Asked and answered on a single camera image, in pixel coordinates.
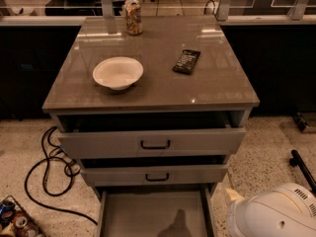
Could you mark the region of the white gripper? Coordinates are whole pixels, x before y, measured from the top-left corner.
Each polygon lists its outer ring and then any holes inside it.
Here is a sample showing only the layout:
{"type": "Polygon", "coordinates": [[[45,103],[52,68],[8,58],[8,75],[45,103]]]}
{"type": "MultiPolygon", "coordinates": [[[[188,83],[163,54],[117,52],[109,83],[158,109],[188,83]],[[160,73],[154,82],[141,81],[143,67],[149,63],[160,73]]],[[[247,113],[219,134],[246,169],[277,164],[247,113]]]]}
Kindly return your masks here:
{"type": "Polygon", "coordinates": [[[316,237],[316,198],[286,183],[253,197],[226,190],[231,237],[316,237]]]}

